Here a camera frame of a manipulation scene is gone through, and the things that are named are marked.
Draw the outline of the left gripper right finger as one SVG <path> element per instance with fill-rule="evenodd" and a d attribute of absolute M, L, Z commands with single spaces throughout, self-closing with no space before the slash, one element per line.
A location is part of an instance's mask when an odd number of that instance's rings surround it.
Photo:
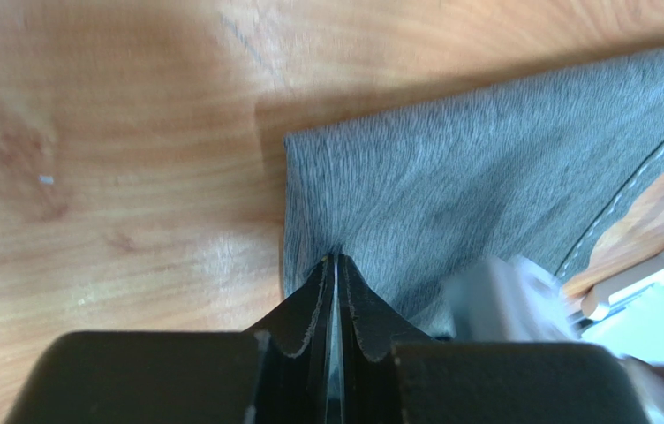
<path fill-rule="evenodd" d="M 351 257 L 339 255 L 336 271 L 343 421 L 401 423 L 393 348 L 434 339 L 378 296 Z"/>

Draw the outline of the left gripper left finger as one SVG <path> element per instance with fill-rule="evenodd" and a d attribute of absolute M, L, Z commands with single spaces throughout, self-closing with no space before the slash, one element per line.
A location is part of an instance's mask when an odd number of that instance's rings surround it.
<path fill-rule="evenodd" d="M 326 423 L 330 397 L 336 257 L 317 262 L 305 282 L 244 331 L 252 395 L 245 423 Z"/>

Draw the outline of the grey stitched cloth napkin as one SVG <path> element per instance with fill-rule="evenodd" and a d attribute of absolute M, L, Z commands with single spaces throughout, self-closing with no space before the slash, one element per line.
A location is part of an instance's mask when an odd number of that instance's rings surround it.
<path fill-rule="evenodd" d="M 562 282 L 664 172 L 664 48 L 294 132 L 283 290 L 324 254 L 432 335 L 442 282 L 522 255 Z"/>

